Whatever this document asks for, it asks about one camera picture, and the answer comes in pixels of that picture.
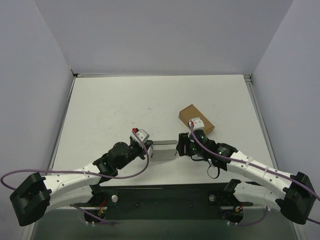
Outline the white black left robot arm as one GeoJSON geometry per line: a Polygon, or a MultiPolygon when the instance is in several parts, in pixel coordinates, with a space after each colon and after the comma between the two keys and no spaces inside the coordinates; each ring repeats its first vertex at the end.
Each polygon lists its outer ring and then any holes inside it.
{"type": "Polygon", "coordinates": [[[70,199],[71,191],[119,179],[118,171],[130,162],[150,158],[148,150],[153,143],[131,138],[130,144],[117,142],[102,157],[78,170],[54,171],[46,176],[34,170],[9,197],[19,225],[24,227],[38,221],[54,202],[62,207],[81,203],[79,197],[70,199]]]}

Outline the white paper box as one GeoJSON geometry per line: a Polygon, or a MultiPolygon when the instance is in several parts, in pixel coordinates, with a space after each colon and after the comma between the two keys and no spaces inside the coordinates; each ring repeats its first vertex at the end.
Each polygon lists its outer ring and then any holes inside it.
{"type": "Polygon", "coordinates": [[[154,141],[149,150],[150,160],[153,162],[170,161],[177,157],[177,140],[154,141]]]}

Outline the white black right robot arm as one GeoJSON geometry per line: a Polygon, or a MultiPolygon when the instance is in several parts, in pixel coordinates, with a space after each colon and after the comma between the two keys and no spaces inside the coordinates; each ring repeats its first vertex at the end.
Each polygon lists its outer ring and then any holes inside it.
{"type": "Polygon", "coordinates": [[[265,205],[279,210],[288,220],[304,225],[318,198],[310,178],[302,173],[283,172],[269,167],[226,143],[210,140],[203,130],[180,133],[179,156],[207,162],[218,170],[241,175],[254,184],[231,180],[228,191],[240,203],[265,205]]]}

